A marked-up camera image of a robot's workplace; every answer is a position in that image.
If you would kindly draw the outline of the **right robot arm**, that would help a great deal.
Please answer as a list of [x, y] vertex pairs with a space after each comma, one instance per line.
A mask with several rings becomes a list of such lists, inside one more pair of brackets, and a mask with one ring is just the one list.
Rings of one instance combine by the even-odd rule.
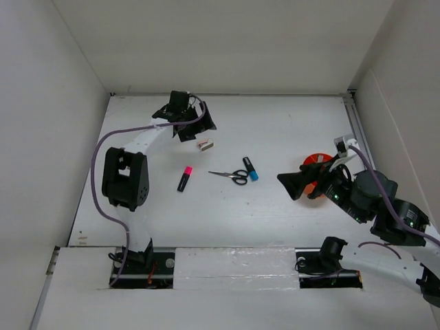
[[343, 272], [373, 274], [399, 283], [431, 305], [439, 306], [439, 233], [415, 204], [396, 198], [397, 183], [375, 170], [351, 175], [332, 161], [300, 166], [297, 173], [277, 176], [288, 195], [297, 200], [307, 185], [309, 199], [325, 196], [359, 224], [372, 222], [370, 232], [385, 248], [399, 247], [411, 260], [381, 256], [336, 236], [324, 239], [309, 258], [298, 256], [296, 269], [307, 281], [332, 279]]

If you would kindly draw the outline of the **black handled scissors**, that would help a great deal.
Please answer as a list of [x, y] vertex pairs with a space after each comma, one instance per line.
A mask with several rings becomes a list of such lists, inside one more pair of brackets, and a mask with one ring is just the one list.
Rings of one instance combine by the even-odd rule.
[[248, 183], [249, 173], [243, 169], [236, 170], [231, 173], [219, 172], [219, 171], [209, 171], [209, 173], [220, 177], [227, 177], [231, 179], [236, 185], [239, 186], [244, 186]]

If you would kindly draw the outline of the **blue and black highlighter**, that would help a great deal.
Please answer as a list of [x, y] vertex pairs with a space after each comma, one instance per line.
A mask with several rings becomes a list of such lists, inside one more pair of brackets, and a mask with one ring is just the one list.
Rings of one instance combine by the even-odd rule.
[[245, 166], [246, 171], [248, 172], [249, 178], [255, 182], [259, 179], [259, 176], [253, 166], [253, 164], [251, 163], [249, 157], [244, 157], [243, 158], [243, 164]]

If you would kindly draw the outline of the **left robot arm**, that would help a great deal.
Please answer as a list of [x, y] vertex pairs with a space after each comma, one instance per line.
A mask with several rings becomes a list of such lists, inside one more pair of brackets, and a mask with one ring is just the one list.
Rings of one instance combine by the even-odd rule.
[[207, 103], [187, 91], [172, 91], [168, 102], [153, 113], [146, 126], [118, 129], [105, 134], [98, 142], [123, 133], [137, 136], [122, 147], [110, 147], [104, 156], [101, 192], [117, 210], [117, 216], [108, 215], [99, 205], [96, 180], [91, 178], [93, 203], [101, 217], [122, 226], [125, 244], [111, 260], [119, 263], [120, 272], [148, 272], [154, 264], [153, 240], [146, 230], [140, 229], [138, 209], [143, 206], [150, 191], [148, 157], [162, 150], [162, 138], [178, 137], [180, 142], [194, 140], [197, 135], [215, 130]]

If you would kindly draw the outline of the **pink and black highlighter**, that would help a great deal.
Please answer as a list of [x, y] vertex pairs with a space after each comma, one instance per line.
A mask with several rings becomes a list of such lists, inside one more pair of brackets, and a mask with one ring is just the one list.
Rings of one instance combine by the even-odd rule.
[[186, 184], [188, 183], [188, 180], [192, 174], [193, 168], [191, 166], [187, 166], [181, 176], [181, 179], [179, 181], [177, 192], [182, 193], [184, 192], [184, 189], [186, 187]]

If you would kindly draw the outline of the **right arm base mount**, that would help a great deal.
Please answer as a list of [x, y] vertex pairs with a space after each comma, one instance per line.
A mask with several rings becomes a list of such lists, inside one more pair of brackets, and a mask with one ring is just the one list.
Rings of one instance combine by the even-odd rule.
[[295, 249], [294, 269], [298, 272], [301, 289], [362, 289], [360, 273], [344, 269], [340, 265], [342, 250], [348, 243], [334, 236], [328, 236], [321, 247], [300, 247]]

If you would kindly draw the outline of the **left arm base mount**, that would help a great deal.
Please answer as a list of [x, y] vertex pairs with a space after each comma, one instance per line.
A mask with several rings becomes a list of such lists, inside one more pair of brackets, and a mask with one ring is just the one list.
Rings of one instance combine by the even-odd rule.
[[143, 252], [128, 251], [122, 265], [125, 248], [108, 253], [113, 262], [109, 286], [114, 289], [172, 289], [175, 269], [175, 249], [155, 248], [153, 242]]

